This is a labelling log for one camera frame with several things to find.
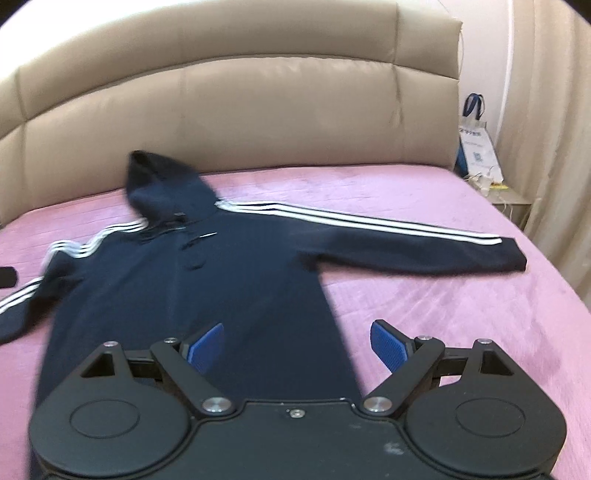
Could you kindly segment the navy hoodie with white stripes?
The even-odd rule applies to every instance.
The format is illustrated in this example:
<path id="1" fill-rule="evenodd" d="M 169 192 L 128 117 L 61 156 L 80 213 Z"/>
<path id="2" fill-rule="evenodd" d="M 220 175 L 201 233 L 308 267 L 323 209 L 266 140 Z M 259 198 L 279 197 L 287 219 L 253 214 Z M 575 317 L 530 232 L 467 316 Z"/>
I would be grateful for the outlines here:
<path id="1" fill-rule="evenodd" d="M 527 265 L 495 234 L 224 200 L 191 167 L 144 151 L 129 157 L 125 190 L 137 220 L 53 243 L 44 273 L 1 303 L 6 343 L 56 309 L 39 400 L 106 341 L 142 350 L 215 325 L 224 345 L 206 375 L 229 398 L 358 399 L 318 264 L 428 276 Z"/>

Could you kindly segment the beige bedside table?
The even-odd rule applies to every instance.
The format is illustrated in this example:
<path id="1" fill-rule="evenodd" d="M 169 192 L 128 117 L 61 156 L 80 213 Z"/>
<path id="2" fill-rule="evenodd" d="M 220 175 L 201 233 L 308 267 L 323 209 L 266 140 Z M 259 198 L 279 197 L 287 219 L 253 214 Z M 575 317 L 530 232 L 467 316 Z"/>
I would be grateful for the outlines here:
<path id="1" fill-rule="evenodd" d="M 521 230 L 524 230 L 529 220 L 532 202 L 506 185 L 492 184 L 481 189 L 480 193 L 506 218 Z"/>

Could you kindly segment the white charger on nightstand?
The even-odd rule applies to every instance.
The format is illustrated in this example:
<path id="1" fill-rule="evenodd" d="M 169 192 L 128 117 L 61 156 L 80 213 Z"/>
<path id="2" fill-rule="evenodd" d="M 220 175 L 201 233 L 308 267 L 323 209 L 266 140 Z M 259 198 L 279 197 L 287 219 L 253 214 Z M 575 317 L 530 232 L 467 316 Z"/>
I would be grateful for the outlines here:
<path id="1" fill-rule="evenodd" d="M 468 174 L 464 180 L 484 197 L 488 197 L 493 191 L 503 191 L 508 188 L 504 183 L 497 183 L 493 178 L 482 173 Z"/>

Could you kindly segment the small black object on bed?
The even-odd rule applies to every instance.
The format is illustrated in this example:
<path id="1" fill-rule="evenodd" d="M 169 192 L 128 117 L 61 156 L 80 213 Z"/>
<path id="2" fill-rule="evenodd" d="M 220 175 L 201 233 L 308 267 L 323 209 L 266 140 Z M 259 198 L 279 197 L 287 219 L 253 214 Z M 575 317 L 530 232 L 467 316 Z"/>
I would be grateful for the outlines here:
<path id="1" fill-rule="evenodd" d="M 18 283 L 18 273 L 14 267 L 0 267 L 0 289 L 14 288 Z"/>

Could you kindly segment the white and blue tote bag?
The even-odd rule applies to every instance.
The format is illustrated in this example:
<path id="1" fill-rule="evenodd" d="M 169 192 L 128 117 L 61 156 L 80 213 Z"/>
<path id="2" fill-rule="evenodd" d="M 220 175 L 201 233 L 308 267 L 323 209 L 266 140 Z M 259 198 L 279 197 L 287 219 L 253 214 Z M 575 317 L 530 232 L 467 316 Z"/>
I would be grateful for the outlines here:
<path id="1" fill-rule="evenodd" d="M 485 113 L 485 99 L 482 94 L 468 95 L 462 108 L 459 123 L 459 150 L 455 171 L 461 177 L 482 173 L 503 183 L 504 176 L 487 130 L 487 122 L 482 119 Z"/>

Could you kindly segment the beige curtain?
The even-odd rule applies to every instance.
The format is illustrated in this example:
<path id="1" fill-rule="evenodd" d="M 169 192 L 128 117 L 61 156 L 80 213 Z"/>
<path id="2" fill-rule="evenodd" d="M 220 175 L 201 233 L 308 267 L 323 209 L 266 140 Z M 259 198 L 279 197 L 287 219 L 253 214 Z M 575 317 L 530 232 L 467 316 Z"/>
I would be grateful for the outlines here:
<path id="1" fill-rule="evenodd" d="M 529 239 L 590 300 L 590 25 L 564 1 L 517 1 L 497 152 L 531 201 Z"/>

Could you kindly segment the beige padded headboard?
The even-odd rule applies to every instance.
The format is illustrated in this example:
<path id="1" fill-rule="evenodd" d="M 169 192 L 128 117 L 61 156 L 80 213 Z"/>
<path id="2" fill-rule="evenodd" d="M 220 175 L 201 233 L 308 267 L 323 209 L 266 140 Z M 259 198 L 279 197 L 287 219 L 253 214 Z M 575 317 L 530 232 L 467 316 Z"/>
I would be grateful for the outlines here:
<path id="1" fill-rule="evenodd" d="M 122 187 L 140 149 L 449 168 L 461 28 L 435 1 L 194 1 L 47 44 L 1 78 L 1 220 Z"/>

